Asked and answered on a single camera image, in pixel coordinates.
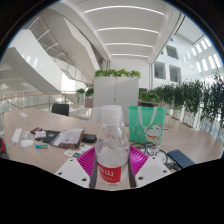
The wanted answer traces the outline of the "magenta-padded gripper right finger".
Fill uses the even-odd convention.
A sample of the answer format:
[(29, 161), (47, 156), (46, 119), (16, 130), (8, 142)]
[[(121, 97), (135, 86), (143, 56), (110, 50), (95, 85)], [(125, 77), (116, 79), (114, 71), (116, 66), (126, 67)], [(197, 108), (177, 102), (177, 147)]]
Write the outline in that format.
[(130, 147), (128, 176), (131, 188), (146, 186), (170, 174), (170, 170), (157, 156), (148, 157), (139, 149)]

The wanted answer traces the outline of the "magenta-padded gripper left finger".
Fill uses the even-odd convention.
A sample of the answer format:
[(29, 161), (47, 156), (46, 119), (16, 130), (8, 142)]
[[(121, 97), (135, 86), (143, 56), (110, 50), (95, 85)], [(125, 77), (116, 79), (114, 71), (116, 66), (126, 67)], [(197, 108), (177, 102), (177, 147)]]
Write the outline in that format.
[(78, 158), (69, 158), (56, 175), (78, 186), (94, 189), (97, 182), (95, 148), (92, 147)]

